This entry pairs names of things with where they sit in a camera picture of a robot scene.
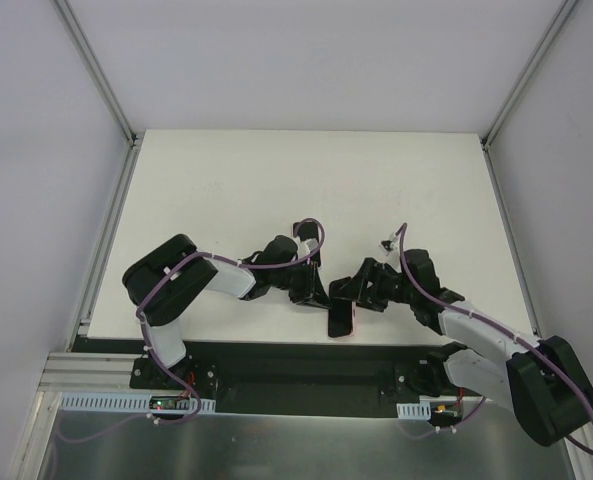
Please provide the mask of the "phone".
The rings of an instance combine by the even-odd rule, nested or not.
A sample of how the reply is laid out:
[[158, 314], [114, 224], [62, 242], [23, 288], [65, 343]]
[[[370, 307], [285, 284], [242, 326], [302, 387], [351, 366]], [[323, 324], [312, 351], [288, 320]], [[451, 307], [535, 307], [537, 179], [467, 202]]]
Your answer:
[[315, 239], [320, 240], [319, 227], [314, 221], [295, 222], [292, 227], [293, 236], [301, 241]]

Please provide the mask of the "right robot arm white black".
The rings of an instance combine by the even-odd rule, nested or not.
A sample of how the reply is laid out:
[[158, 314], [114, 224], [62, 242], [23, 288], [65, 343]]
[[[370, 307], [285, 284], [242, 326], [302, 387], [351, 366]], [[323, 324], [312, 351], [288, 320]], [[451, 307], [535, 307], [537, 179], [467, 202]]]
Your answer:
[[405, 375], [419, 395], [471, 390], [514, 414], [541, 446], [593, 426], [593, 386], [569, 342], [523, 334], [478, 312], [441, 285], [427, 251], [407, 250], [401, 267], [366, 258], [357, 273], [330, 283], [335, 307], [382, 312], [404, 304], [448, 343]]

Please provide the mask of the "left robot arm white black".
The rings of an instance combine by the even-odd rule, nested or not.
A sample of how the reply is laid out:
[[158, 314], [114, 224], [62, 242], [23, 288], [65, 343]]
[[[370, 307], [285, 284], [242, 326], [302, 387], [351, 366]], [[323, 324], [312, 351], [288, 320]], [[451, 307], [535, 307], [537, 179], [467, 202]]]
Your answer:
[[234, 261], [200, 252], [187, 235], [177, 234], [130, 266], [122, 284], [156, 358], [155, 380], [167, 389], [185, 382], [187, 350], [179, 318], [204, 291], [252, 301], [277, 289], [295, 305], [329, 309], [315, 262], [319, 250], [315, 237], [278, 235], [264, 249]]

